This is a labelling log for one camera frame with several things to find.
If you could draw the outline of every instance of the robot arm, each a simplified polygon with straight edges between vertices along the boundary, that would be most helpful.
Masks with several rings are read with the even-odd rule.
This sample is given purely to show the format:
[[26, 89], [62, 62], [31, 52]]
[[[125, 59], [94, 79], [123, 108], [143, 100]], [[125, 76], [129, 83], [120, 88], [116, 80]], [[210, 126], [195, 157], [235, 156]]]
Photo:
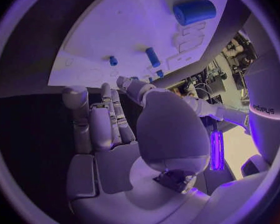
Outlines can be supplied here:
[[223, 104], [211, 105], [203, 99], [190, 96], [184, 97], [183, 100], [192, 107], [199, 117], [210, 116], [216, 120], [225, 120], [243, 127], [247, 133], [250, 133], [248, 113], [228, 109]]

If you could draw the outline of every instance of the dark floor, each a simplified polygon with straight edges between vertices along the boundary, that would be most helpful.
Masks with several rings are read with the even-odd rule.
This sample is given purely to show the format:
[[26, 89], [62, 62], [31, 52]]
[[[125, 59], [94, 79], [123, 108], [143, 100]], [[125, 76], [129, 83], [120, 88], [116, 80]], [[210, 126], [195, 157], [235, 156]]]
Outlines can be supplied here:
[[[141, 108], [121, 98], [135, 131]], [[99, 101], [99, 95], [90, 96], [90, 102]], [[0, 99], [0, 148], [12, 175], [37, 206], [60, 223], [76, 222], [65, 190], [75, 154], [72, 124], [61, 95]]]

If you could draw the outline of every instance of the purple led light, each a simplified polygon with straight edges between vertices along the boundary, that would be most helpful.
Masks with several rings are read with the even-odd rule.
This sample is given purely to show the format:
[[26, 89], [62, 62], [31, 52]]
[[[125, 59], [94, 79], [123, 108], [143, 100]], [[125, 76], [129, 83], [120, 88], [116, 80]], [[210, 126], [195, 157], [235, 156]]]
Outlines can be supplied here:
[[211, 133], [211, 170], [224, 169], [224, 141], [222, 131]]

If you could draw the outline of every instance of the purple light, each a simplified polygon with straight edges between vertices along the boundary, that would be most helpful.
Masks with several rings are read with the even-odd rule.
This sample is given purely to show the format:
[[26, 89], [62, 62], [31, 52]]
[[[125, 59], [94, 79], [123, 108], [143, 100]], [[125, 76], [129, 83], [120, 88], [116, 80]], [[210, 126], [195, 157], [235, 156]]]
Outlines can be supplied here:
[[222, 131], [211, 133], [211, 170], [224, 169], [224, 141]]

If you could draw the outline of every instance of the blue block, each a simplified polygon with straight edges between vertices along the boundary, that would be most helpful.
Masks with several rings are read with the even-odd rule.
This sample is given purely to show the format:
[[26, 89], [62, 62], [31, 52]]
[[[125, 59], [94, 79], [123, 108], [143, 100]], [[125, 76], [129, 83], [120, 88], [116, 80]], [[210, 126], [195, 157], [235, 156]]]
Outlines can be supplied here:
[[158, 67], [161, 64], [152, 47], [146, 49], [145, 52], [151, 62], [152, 67]]
[[110, 56], [110, 65], [116, 66], [118, 64], [117, 59], [114, 56]]
[[177, 4], [173, 7], [173, 12], [176, 20], [182, 26], [216, 16], [216, 8], [209, 0], [197, 0]]
[[157, 74], [160, 78], [163, 78], [163, 77], [164, 77], [164, 73], [163, 73], [162, 70], [157, 71], [156, 74]]

